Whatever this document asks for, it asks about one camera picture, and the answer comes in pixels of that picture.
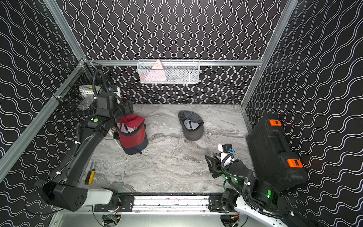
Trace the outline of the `red and black cap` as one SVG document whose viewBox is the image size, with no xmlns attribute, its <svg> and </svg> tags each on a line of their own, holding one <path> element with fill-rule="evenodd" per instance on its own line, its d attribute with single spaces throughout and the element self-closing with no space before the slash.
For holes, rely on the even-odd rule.
<svg viewBox="0 0 363 227">
<path fill-rule="evenodd" d="M 128 155 L 142 154 L 148 145 L 145 119 L 131 114 L 123 116 L 115 126 L 124 152 Z"/>
</svg>

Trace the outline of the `dark grey cap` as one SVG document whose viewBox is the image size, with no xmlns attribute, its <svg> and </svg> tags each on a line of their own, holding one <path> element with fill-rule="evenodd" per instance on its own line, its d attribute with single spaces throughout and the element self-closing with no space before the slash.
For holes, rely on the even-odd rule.
<svg viewBox="0 0 363 227">
<path fill-rule="evenodd" d="M 204 121 L 197 113 L 180 111 L 178 113 L 178 120 L 187 140 L 198 141 L 202 138 L 204 134 Z"/>
</svg>

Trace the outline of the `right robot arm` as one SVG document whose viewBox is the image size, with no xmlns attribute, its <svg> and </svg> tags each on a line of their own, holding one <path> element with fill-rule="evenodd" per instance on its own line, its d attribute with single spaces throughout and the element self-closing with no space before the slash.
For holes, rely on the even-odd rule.
<svg viewBox="0 0 363 227">
<path fill-rule="evenodd" d="M 270 183 L 254 177 L 253 171 L 233 153 L 206 156 L 209 171 L 214 178 L 223 177 L 226 188 L 219 200 L 209 203 L 209 210 L 223 214 L 236 212 L 254 216 L 267 225 L 312 227 L 313 224 L 294 212 L 292 207 Z"/>
</svg>

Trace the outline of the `navy blue baseball cap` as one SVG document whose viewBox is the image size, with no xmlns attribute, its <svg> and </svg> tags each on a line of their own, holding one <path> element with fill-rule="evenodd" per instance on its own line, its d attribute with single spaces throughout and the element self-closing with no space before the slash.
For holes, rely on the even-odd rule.
<svg viewBox="0 0 363 227">
<path fill-rule="evenodd" d="M 128 155 L 142 154 L 142 151 L 148 145 L 146 134 L 146 127 L 144 124 L 140 125 L 133 132 L 122 132 L 116 125 L 116 139 L 120 142 L 121 148 Z"/>
</svg>

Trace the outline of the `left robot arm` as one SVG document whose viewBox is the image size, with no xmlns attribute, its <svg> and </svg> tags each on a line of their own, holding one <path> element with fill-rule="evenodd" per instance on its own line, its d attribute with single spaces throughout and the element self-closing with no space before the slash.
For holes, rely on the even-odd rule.
<svg viewBox="0 0 363 227">
<path fill-rule="evenodd" d="M 49 205 L 68 211 L 90 205 L 117 209 L 119 199 L 116 191 L 79 188 L 78 184 L 98 144 L 118 120 L 132 113 L 131 101 L 112 92 L 98 95 L 95 114 L 76 126 L 76 139 L 71 150 L 46 179 L 36 181 L 35 191 L 41 198 Z"/>
</svg>

